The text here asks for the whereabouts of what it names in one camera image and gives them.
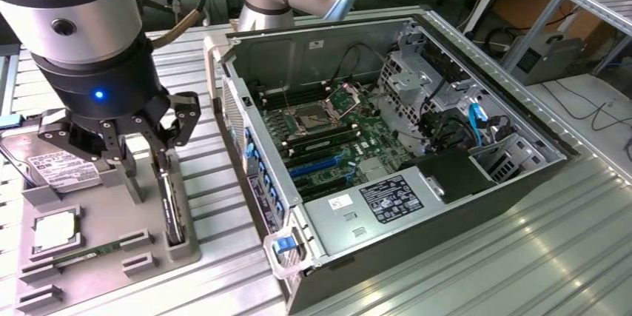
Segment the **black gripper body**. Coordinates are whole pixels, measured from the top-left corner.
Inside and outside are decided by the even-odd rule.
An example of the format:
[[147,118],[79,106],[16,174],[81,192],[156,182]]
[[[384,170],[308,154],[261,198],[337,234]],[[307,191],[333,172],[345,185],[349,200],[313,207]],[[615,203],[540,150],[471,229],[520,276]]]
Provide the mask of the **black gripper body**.
[[92,64],[56,64],[35,55],[32,59],[55,90],[75,124],[99,132],[112,121],[119,134],[137,133],[133,117],[149,125],[160,123],[169,109],[168,91],[159,81],[145,36],[115,57]]

